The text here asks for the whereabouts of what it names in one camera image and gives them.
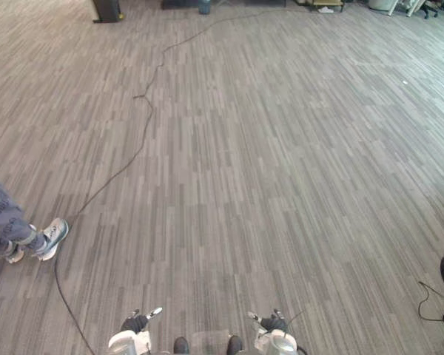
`black cable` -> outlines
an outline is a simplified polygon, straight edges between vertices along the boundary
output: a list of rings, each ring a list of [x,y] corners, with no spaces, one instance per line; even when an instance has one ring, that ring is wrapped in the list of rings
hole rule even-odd
[[[430,296],[429,290],[433,291],[435,294],[437,294],[438,296],[440,296],[442,298],[444,298],[444,295],[441,294],[440,292],[436,291],[434,288],[432,288],[430,285],[424,283],[423,281],[418,281],[417,283],[419,283],[426,290],[426,293],[427,293],[426,298],[424,300],[422,300],[419,305],[417,305],[417,315],[420,316],[420,318],[422,320],[427,320],[428,322],[443,322],[442,318],[441,319],[434,319],[434,318],[424,317],[421,314],[421,305],[423,305],[424,302],[429,300],[429,296]]]
[[[304,355],[308,355],[308,352],[306,350],[304,350],[302,347],[300,347],[299,345],[297,346],[298,351],[300,351],[301,353],[303,353]]]
[[[296,314],[294,317],[292,317],[288,324],[286,324],[286,331],[288,330],[289,325],[292,323],[293,320],[295,320],[296,318],[298,318],[301,314],[304,313],[304,310],[302,310],[301,312],[299,312],[298,314]],[[302,352],[304,355],[308,355],[308,352],[306,350],[304,350],[302,347],[300,347],[299,345],[297,346],[296,351],[300,351]]]
[[[146,136],[147,136],[147,129],[148,129],[148,126],[149,126],[149,122],[151,121],[152,116],[153,116],[153,112],[155,111],[154,106],[152,105],[151,101],[150,101],[150,100],[148,99],[148,97],[147,97],[147,93],[148,93],[149,88],[150,88],[150,87],[153,85],[153,83],[155,82],[156,74],[158,73],[159,68],[161,68],[162,66],[164,66],[165,54],[166,54],[169,50],[171,50],[172,48],[176,48],[176,47],[178,47],[178,46],[180,46],[180,45],[182,45],[182,44],[185,44],[185,43],[187,43],[187,42],[192,41],[194,38],[196,38],[196,37],[202,35],[203,33],[207,32],[210,28],[214,27],[216,24],[220,24],[221,22],[227,22],[227,21],[238,20],[238,19],[245,19],[245,18],[254,18],[254,17],[262,16],[263,14],[266,14],[266,13],[275,13],[275,12],[285,12],[285,13],[306,13],[306,11],[304,11],[304,10],[287,10],[287,9],[282,9],[282,10],[280,10],[280,9],[278,9],[278,10],[266,10],[266,11],[261,11],[261,12],[259,12],[259,13],[251,14],[251,15],[237,16],[237,17],[231,17],[231,18],[223,18],[223,19],[221,19],[221,20],[217,20],[217,21],[213,22],[213,23],[210,24],[208,27],[204,28],[202,31],[196,33],[195,35],[192,35],[191,37],[186,38],[186,39],[184,39],[183,41],[180,41],[180,42],[178,42],[178,43],[176,43],[176,44],[172,44],[172,45],[166,47],[166,48],[163,50],[163,52],[161,52],[161,56],[163,57],[162,60],[161,60],[161,63],[158,64],[158,65],[155,67],[155,70],[153,71],[153,74],[152,74],[152,78],[151,78],[151,80],[149,81],[149,83],[147,84],[147,86],[146,86],[146,88],[145,88],[143,94],[133,96],[133,99],[136,99],[136,98],[144,98],[145,101],[147,102],[149,108],[150,108],[149,114],[148,114],[148,116],[147,116],[147,121],[146,121],[146,123],[145,123],[145,127],[144,127],[143,137],[142,137],[142,139],[141,139],[141,145],[139,146],[139,148],[137,149],[137,151],[135,152],[135,154],[134,154],[134,155],[128,160],[127,164],[125,164],[125,166],[124,166],[123,168],[121,168],[121,169],[118,170],[114,175],[112,175],[112,176],[111,176],[111,177],[110,177],[110,178],[109,178],[109,179],[108,179],[108,180],[102,185],[102,187],[101,187],[100,189],[98,189],[94,194],[92,194],[91,197],[89,197],[87,200],[84,201],[82,207],[81,207],[81,208],[77,211],[77,213],[73,216],[73,217],[74,217],[73,221],[70,222],[70,227],[71,227],[71,228],[72,228],[74,222],[75,222],[75,221],[78,219],[78,217],[81,215],[81,213],[82,213],[82,212],[85,210],[85,208],[86,208],[86,207],[87,207],[87,206],[88,206],[88,205],[89,205],[89,204],[90,204],[90,203],[91,203],[91,202],[97,197],[97,195],[98,195],[99,193],[101,193],[102,190],[104,190],[105,188],[107,188],[107,187],[109,186],[109,184],[110,184],[110,183],[111,183],[116,177],[118,177],[122,172],[124,172],[124,171],[125,171],[125,170],[126,170],[126,169],[127,169],[132,163],[133,163],[133,161],[136,159],[137,155],[143,150],[143,148],[144,148],[144,144],[145,144],[145,139],[146,139]],[[58,251],[56,252],[55,262],[54,262],[54,277],[55,277],[56,285],[58,286],[58,292],[59,292],[59,295],[61,296],[61,299],[62,299],[64,305],[66,306],[67,311],[69,312],[70,316],[73,318],[74,325],[75,325],[76,328],[78,329],[78,332],[79,332],[79,334],[81,335],[81,338],[83,339],[83,341],[85,342],[85,345],[86,345],[87,349],[89,349],[89,351],[90,351],[90,353],[91,353],[92,355],[95,355],[94,350],[90,347],[90,344],[89,344],[89,342],[87,341],[87,338],[84,336],[84,333],[83,333],[81,327],[79,326],[79,323],[78,323],[77,319],[75,318],[75,315],[74,315],[73,311],[71,310],[71,308],[70,308],[70,306],[69,306],[69,303],[68,303],[67,300],[66,300],[66,297],[64,296],[64,293],[63,293],[62,288],[61,288],[61,283],[59,282],[59,276],[58,276],[58,261],[59,261],[60,250],[62,250],[62,244],[63,244],[63,242],[61,243],[61,248],[58,248]]]

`person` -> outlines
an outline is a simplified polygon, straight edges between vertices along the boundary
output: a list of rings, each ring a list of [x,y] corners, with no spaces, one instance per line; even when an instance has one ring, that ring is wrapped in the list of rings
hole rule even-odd
[[[68,231],[67,221],[61,218],[42,231],[36,230],[24,220],[23,211],[0,184],[0,256],[7,262],[20,261],[25,250],[41,261],[51,259]]]

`white sneaker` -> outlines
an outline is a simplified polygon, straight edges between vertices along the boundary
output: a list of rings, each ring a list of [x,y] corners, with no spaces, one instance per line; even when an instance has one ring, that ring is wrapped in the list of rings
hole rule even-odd
[[[30,228],[35,231],[36,227],[33,224],[30,224]],[[9,262],[10,264],[17,263],[24,257],[24,250],[22,246],[19,246],[18,244],[12,243],[12,246],[10,248],[13,248],[10,254],[5,256],[5,260]]]
[[[318,10],[320,13],[334,13],[333,9],[329,9],[327,6]]]
[[[56,218],[51,222],[50,226],[43,230],[44,239],[46,239],[46,246],[44,250],[38,250],[35,256],[41,261],[49,260],[56,254],[58,244],[61,242],[69,232],[69,225],[66,220]]]

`wheel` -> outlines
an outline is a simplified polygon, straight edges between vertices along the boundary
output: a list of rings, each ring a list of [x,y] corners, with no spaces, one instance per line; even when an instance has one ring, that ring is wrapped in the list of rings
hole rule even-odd
[[[232,335],[227,346],[227,355],[235,355],[240,350],[243,350],[242,339],[236,335]]]
[[[189,343],[187,342],[186,338],[177,338],[172,347],[172,352],[174,354],[189,354]]]

